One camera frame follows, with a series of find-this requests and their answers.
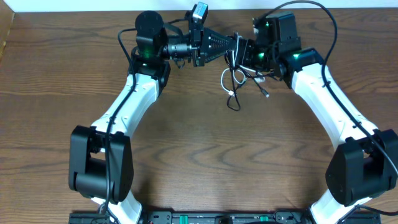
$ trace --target black cable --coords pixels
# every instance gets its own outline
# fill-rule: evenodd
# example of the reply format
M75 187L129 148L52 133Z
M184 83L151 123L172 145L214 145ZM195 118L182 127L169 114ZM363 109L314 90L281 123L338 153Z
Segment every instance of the black cable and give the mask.
M371 212L378 213L380 215L387 215L387 216L397 216L398 215L398 211L396 211L396 212L385 212L385 211L378 210L378 209L375 209L375 208L371 208L371 207L368 207L368 206L365 206L365 205L355 205L355 207L356 208L363 208L363 209L369 210Z
M132 73L132 87L130 88L129 92L127 93L127 95L124 97L124 99L122 100L122 102L120 102L119 106L116 108L116 110L113 112L112 116L109 118L109 123L108 123L108 127L106 128L106 133L105 133L105 163L106 163L106 198L105 198L105 203L104 203L104 207L102 210L102 213L105 214L106 211L108 211L108 205L109 205L109 201L111 198L111 165L110 165L110 161L109 161L109 151L111 150L111 146L109 143L109 135L111 133L111 127L114 123L114 120L116 119L116 116L118 115L119 110L123 107L123 105L125 104L125 102L127 101L127 99L130 97L130 95L133 93L133 91L136 89L136 75L134 73L134 67L132 66L132 60L126 50L126 48L124 47L124 44L121 40L121 34L123 32L129 32L129 31L134 31L136 30L135 28L131 28L131 29L124 29L119 31L118 33L118 40L119 40L119 44L120 47L122 48L124 54L127 57L127 60L129 61L130 64L130 69L131 69L131 73Z
M137 52L137 50L138 50L138 46L135 46L132 50L131 50L131 58L133 58L132 59L132 64L134 64L134 62L136 61L136 58L135 58L135 56L133 56L133 55L136 55L136 52ZM130 65L129 65L129 69L127 70L127 76L129 76L130 74L132 74L132 70L130 69Z
M183 21L187 21L187 19L186 18L174 19L173 21L168 22L168 24L173 24L176 22L183 22Z
M325 87L328 89L328 91L329 91L330 95L333 97L333 99L337 102L337 104L339 104L341 109L347 114L347 116L350 118L350 120L352 120L352 122L355 124L355 126L358 127L366 135L366 137L369 138L369 140L375 145L376 149L378 149L383 154L383 156L387 159L387 161L390 163L391 167L394 169L395 173L398 176L397 167L395 166L395 164L393 163L391 158L388 156L388 154L384 151L383 147L373 138L373 136L366 129L364 129L362 127L361 123L358 122L355 119L355 117L349 112L349 110L346 108L346 106L340 101L340 99L336 96L335 92L331 89L330 82L326 79L326 75L325 75L326 63L327 63L327 61L329 59L329 56L330 56L331 52L335 48L336 41L337 41L337 30L338 30L336 20L333 17L333 15L331 14L331 12L325 6L323 6L322 4L320 4L318 2L298 0L298 1L291 1L291 2L287 2L285 4L281 4L280 6L276 7L275 9L265 13L261 17L261 19L266 18L269 14L275 12L276 10L278 10L278 9L284 7L284 6L287 6L289 4L295 4L295 3L309 3L309 4L314 4L316 6L319 6L328 14L328 16L330 17L331 21L333 22L333 27L335 28L335 36L334 36L334 39L333 39L333 43L332 43L332 45L330 47L330 50L328 51L328 53L327 53L327 55L325 57L325 60L322 63L322 69L321 69L323 83L325 84ZM367 210L370 210L372 212L376 212L376 213L379 213L379 214L388 214L388 215L396 215L397 214L398 215L398 211L397 212L383 212L383 211L377 210L375 208L367 207L367 206L364 206L364 205L357 205L357 207L364 208L364 209L367 209Z
M227 64L227 66L229 67L229 70L230 70L230 72L231 72L231 81L232 81L232 86L233 86L232 92L233 92L233 94L234 94L234 95L228 97L227 102L226 102L226 105L227 105L227 107L228 107L229 109L231 109L231 110L233 110L233 111L240 111L241 105L240 105L240 103L239 103L238 96L237 96L237 93L236 93L236 92L237 92L238 89L242 88L244 84L246 84L246 81L243 82L242 84L238 84L237 87L235 87L234 76L233 76L234 74L233 74L233 72L235 72L235 71L237 71L237 70L242 71L243 75L244 75L246 78L250 78L251 80L253 80L253 82L257 85L257 87L260 89L261 93L262 93L265 97L268 97L268 96L269 96L269 93L267 92L267 90L265 90L263 87L260 86L260 84L257 82L256 78L271 77L271 78L273 78L273 79L275 79L275 80L277 80L277 79L274 77L274 73L269 73L269 74L266 74L266 75L258 75L258 71L257 71L257 72L256 72L256 75L255 75L255 76L252 76L250 73L248 73L248 72L247 72L244 68L242 68L240 65L236 65L236 67L233 68L233 67L232 67L232 63L231 63L231 61L232 61L231 57L233 57L233 55L231 54L231 52L226 52L226 53L224 54L225 63ZM235 101L236 101L236 104L238 105L238 108L233 108L233 107L230 105L230 101L231 101L232 97L235 97Z
M114 215L114 213L110 209L108 209L108 213L109 213L109 216L113 218L113 223L119 224L119 219L116 217L116 215Z
M359 210L359 208L357 208L357 207L354 207L353 209L351 209L351 211L346 213L343 217L339 218L339 220L337 221L337 224L344 224L345 221L347 221L348 217L350 217L357 210Z

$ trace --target white cable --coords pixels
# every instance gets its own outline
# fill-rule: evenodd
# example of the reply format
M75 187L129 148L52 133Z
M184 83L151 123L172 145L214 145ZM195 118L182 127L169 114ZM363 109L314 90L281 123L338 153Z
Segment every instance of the white cable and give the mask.
M242 65L240 65L239 66L241 69L245 69L246 71L250 71L250 72L254 72L255 73L255 75L263 75L261 72L258 72L258 71L255 71L255 70L253 70L253 69L251 69L251 68L247 68L247 67L245 67L245 66L242 66ZM254 78L257 82L259 82L259 83L262 83L262 82L265 82L266 81L266 78L265 77L259 77L259 78Z
M223 73L221 74L221 81L220 81L220 82L221 82L221 87L223 87L223 89L224 89L230 96L233 96L233 95L234 95L234 91L227 89L227 88L224 86L224 83L223 83L224 74L225 74L225 72L228 71L228 70L229 70L229 68L226 68L226 69L223 71Z
M234 60L234 61L236 61L236 59L237 59L237 57L238 57L239 38L241 38L241 36L239 36L238 33L236 33L236 36L238 36L238 37L236 38L236 55L235 55L235 60Z
M226 69L223 71L223 73L221 74L221 80L220 80L221 87L223 87L223 89L224 89L229 95L233 96L233 95L234 95L234 91L227 89L227 88L224 86L224 83L223 83L224 74L226 73L226 71L229 71L229 68L226 68ZM236 78L235 78L235 81L236 81L237 83L241 84L241 85L245 82L245 80L243 80L242 82L239 82L239 81L237 81Z
M253 70L253 69L251 69L251 68L247 68L247 67L245 67L245 66L243 66L243 65L240 65L239 67L241 67L241 68L243 68L243 69L245 69L245 70L247 70L247 71L250 71L250 72L254 72L254 73L257 72L257 71L255 71L255 70Z
M234 75L234 79L235 79L235 81L236 81L238 84L242 85L244 82L246 82L246 80L247 80L248 78L246 78L246 76L244 75L244 73L243 73L242 71L240 71L240 70L237 70L237 71L240 72L240 73L242 73L243 79L242 79L241 82L239 82L238 79L237 79L236 76L235 76L235 73L233 74L233 75Z
M235 51L232 50L232 67L233 68L235 67L235 57L234 57L234 55L235 55Z

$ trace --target white arm link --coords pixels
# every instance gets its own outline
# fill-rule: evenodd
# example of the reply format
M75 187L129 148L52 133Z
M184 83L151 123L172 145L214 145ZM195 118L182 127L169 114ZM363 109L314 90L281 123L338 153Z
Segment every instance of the white arm link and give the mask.
M106 132L110 117L132 87L132 76L129 75L127 77L126 85L107 112L92 124L92 126L96 127L97 131ZM132 135L145 111L156 101L159 95L159 83L157 80L143 74L136 74L136 78L136 89L118 112L111 128L111 134L120 131L132 139ZM92 201L100 205L105 202L104 199L96 197L92 198ZM134 198L130 190L122 202L116 205L110 203L109 209L116 216L120 224L137 224L142 212L142 205Z
M345 139L365 138L365 134L354 127L354 123L347 114L341 109L337 102L330 95L328 89L324 87L321 74L321 65L316 63L303 67L300 72L295 72L292 80L292 88L296 94L300 95L315 113L332 142L336 150L339 144L345 143ZM340 101L347 107L349 112L360 121L362 126L373 133L377 127L368 121L350 102L347 96L340 90L336 82L332 79L329 69L325 70L326 79L330 82L330 87L335 92ZM371 198L358 200L355 205L366 203ZM335 224L354 208L354 205L345 207L338 203L327 190L321 199L311 206L311 213L316 223Z

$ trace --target black bracket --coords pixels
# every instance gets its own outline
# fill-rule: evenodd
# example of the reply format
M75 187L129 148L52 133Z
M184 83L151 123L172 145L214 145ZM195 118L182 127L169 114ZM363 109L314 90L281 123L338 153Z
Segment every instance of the black bracket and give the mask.
M68 224L112 224L109 215L97 213L71 213Z
M302 49L293 12L280 12L253 20L256 40L240 40L238 62L260 72L274 72L292 88L294 72L323 63L314 48Z
M374 130L373 137L398 164L398 136L393 130ZM366 197L378 197L396 186L397 174L368 138L346 139L326 171L326 183L335 200L350 206Z
M104 146L102 132L77 126L70 136L69 188L87 198L106 197L106 164L91 157ZM134 170L130 138L122 132L110 135L111 203L123 201L130 191Z
M170 75L170 64L161 58L145 58L141 54L132 54L131 58L134 61L133 69L135 73L148 75L159 82L159 96L162 90L166 87Z

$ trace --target green led light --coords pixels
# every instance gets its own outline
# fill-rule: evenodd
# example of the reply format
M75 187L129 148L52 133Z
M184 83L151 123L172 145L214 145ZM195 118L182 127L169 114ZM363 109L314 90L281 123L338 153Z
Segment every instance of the green led light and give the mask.
M144 52L144 53L142 54L142 56L143 56L144 58L149 58L149 57L150 57L150 53Z
M259 53L259 59L262 59L264 57L264 53Z
M260 222L268 222L268 217L260 217Z

